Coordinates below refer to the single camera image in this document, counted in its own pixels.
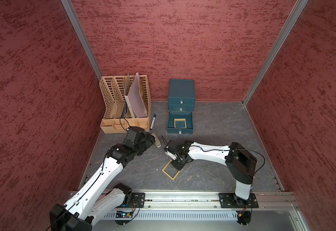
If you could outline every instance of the teal drawer cabinet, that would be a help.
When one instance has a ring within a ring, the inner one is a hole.
[[[168,133],[192,134],[195,104],[193,80],[170,80],[168,95]]]

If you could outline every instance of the wooden square frame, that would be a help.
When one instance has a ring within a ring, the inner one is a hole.
[[[185,127],[176,127],[176,121],[184,121]],[[187,128],[186,119],[174,119],[174,127],[175,128]]]
[[[165,165],[165,167],[162,169],[162,172],[164,172],[167,176],[169,176],[169,178],[171,178],[172,180],[174,180],[176,178],[176,176],[181,172],[181,170],[179,170],[175,176],[172,178],[167,172],[166,172],[166,168],[168,167],[168,165],[172,162],[172,160],[170,160],[168,162],[168,164]]]

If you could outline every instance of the robotic arm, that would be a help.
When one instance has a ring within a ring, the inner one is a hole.
[[[127,204],[132,189],[118,184],[96,204],[108,184],[123,168],[155,142],[154,137],[140,127],[129,127],[122,144],[111,147],[103,163],[87,183],[63,206],[56,204],[50,211],[52,231],[90,231],[108,211]]]
[[[107,151],[103,163],[89,181],[63,206],[56,204],[51,209],[51,231],[91,231],[110,210],[127,205],[131,201],[132,189],[124,184],[116,185],[105,197],[96,201],[112,179],[154,142],[154,136],[142,128],[129,127],[123,143]],[[233,142],[230,146],[210,146],[186,141],[182,145],[170,140],[164,151],[173,159],[171,164],[179,171],[193,160],[209,160],[226,165],[236,179],[233,204],[239,208],[248,205],[257,159],[240,144]]]
[[[230,146],[211,146],[186,141],[182,145],[170,140],[164,151],[172,158],[171,164],[178,171],[193,160],[209,160],[226,165],[236,179],[233,203],[239,208],[248,205],[257,159],[239,143],[232,142]]]

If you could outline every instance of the table surface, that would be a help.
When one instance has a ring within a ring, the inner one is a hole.
[[[136,156],[107,188],[112,188],[121,182],[135,190],[235,190],[235,179],[227,166],[206,160],[194,160],[186,164],[175,180],[171,180],[162,172],[170,157],[164,153],[161,135],[167,141],[173,139],[182,143],[189,140],[215,146],[230,145],[235,141],[246,149],[262,153],[241,103],[196,102],[193,111],[192,135],[166,133],[167,102],[152,102],[151,114],[156,114],[151,132],[159,137],[162,143],[161,147],[152,145],[141,156]],[[100,148],[97,150],[91,175],[100,167],[106,151],[111,146],[122,143],[125,136],[126,133],[104,136]],[[252,154],[258,159],[258,169],[263,163],[263,158],[256,153]],[[253,191],[280,191],[267,162],[254,177]]]

